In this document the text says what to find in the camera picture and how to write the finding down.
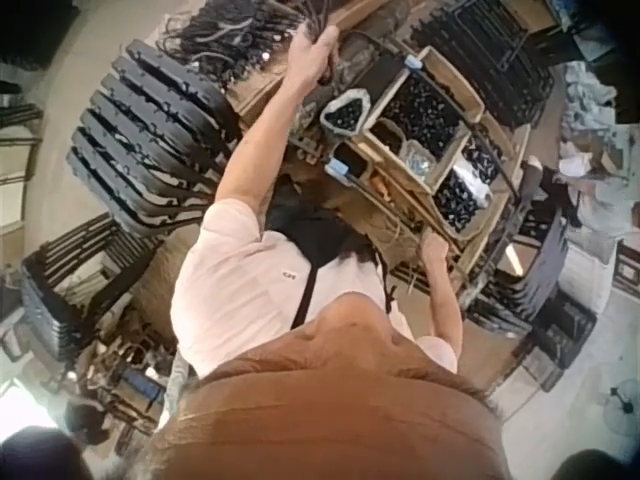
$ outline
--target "black plastic part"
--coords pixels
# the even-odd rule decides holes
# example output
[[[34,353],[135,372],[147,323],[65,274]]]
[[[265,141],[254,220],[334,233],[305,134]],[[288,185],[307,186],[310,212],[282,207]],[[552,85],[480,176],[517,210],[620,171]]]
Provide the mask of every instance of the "black plastic part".
[[[202,111],[182,94],[162,84],[127,58],[119,57],[112,66],[118,72],[121,81],[129,84],[132,89],[138,89],[163,112],[180,122],[192,133],[194,140],[205,148],[210,147],[216,152],[221,152],[226,158],[231,156],[231,150],[220,132]]]
[[[117,242],[120,271],[106,281],[88,306],[70,304],[63,281],[96,255],[111,256]],[[22,295],[36,338],[59,362],[73,362],[95,338],[97,321],[142,276],[161,242],[123,232],[108,214],[43,244],[22,262]]]
[[[112,190],[118,192],[118,196],[122,198],[135,211],[143,212],[149,216],[168,216],[177,215],[183,212],[201,211],[208,207],[208,204],[197,205],[177,205],[174,200],[170,199],[165,204],[158,204],[151,199],[146,198],[131,182],[128,176],[118,170],[115,165],[105,159],[96,147],[91,145],[87,138],[86,132],[82,129],[76,130],[73,134],[72,141],[77,155],[82,156],[87,165],[91,169],[93,175],[100,176]]]
[[[155,50],[141,40],[134,40],[127,54],[144,70],[160,73],[179,89],[187,99],[209,115],[224,131],[223,138],[231,143],[242,138],[238,114],[217,87],[165,54]]]
[[[124,112],[135,115],[147,130],[162,137],[168,145],[185,158],[207,158],[209,154],[196,143],[191,135],[178,122],[154,104],[136,94],[119,79],[108,74],[102,80],[107,95]]]
[[[87,112],[105,120],[135,148],[136,153],[145,161],[157,166],[161,171],[187,182],[201,184],[212,191],[216,183],[213,179],[198,173],[188,164],[188,159],[170,152],[160,140],[144,128],[136,125],[121,112],[102,92],[91,97],[91,109]]]
[[[188,218],[168,219],[156,218],[155,222],[144,218],[139,212],[131,209],[131,207],[120,199],[105,181],[95,175],[91,170],[88,162],[78,155],[74,149],[67,154],[67,163],[76,175],[86,186],[93,192],[109,209],[114,219],[127,232],[139,237],[153,237],[170,233],[187,225],[200,223],[202,214],[190,216]]]
[[[109,133],[100,124],[91,111],[85,111],[80,121],[82,122],[82,128],[74,133],[74,137],[76,135],[91,136],[92,140],[104,149],[104,152],[101,153],[108,155],[109,158],[105,159],[105,161],[117,163],[123,170],[124,175],[130,175],[138,183],[144,185],[149,192],[158,196],[171,196],[181,200],[190,198],[211,200],[211,193],[197,192],[193,189],[172,185],[155,176],[152,170],[148,168],[148,165],[140,162],[134,153],[127,150],[116,140],[113,134]]]

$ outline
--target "white cloth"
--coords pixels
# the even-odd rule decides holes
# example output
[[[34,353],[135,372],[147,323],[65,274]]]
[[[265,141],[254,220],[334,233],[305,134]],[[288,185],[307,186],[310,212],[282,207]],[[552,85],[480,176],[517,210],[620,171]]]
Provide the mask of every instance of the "white cloth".
[[[309,270],[309,262],[284,235],[260,234],[256,216],[244,203],[224,200],[211,206],[182,265],[171,307],[178,348],[198,376],[287,333]],[[318,272],[306,321],[347,292],[363,293],[385,306],[381,272],[373,263],[359,263],[354,256],[336,259]],[[414,339],[397,304],[389,320]],[[417,343],[432,360],[457,371],[456,355],[444,340]]]

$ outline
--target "white plastic bag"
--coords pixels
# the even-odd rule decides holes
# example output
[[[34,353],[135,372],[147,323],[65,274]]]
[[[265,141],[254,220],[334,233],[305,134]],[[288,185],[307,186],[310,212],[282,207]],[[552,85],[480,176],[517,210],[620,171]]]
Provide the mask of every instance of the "white plastic bag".
[[[362,113],[360,114],[360,118],[356,122],[356,126],[353,131],[338,128],[326,120],[325,117],[328,113],[333,113],[340,107],[343,107],[353,100],[358,99],[362,101]],[[369,110],[371,110],[371,97],[369,96],[369,92],[367,92],[364,88],[352,88],[351,90],[347,90],[346,92],[344,92],[338,98],[329,102],[327,106],[324,107],[324,110],[322,110],[322,113],[320,114],[320,123],[327,130],[335,133],[336,135],[340,135],[342,137],[352,137],[357,133],[360,133],[360,131],[362,130],[364,122],[367,119],[367,115],[369,115]]]
[[[456,163],[453,164],[453,171],[456,172],[460,180],[467,186],[473,199],[480,208],[487,208],[491,203],[493,194],[491,188],[483,183],[478,172],[462,155],[458,155]]]

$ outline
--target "black cable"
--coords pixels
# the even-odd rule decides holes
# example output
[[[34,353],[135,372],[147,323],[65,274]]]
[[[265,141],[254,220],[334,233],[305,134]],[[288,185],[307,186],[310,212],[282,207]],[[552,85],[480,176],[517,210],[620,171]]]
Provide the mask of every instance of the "black cable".
[[[183,27],[167,22],[156,46],[224,88],[260,69],[300,21],[265,0],[208,0]]]

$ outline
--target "hand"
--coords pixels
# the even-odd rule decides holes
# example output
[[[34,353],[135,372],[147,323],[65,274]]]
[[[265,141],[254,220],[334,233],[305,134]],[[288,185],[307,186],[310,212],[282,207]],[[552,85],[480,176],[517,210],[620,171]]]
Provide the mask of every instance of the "hand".
[[[437,233],[427,230],[420,241],[419,254],[426,270],[444,265],[447,268],[449,243]]]
[[[338,27],[330,25],[314,44],[309,40],[307,24],[298,27],[291,40],[287,73],[282,82],[288,93],[300,101],[311,93],[329,65],[329,56],[334,55],[339,34]]]

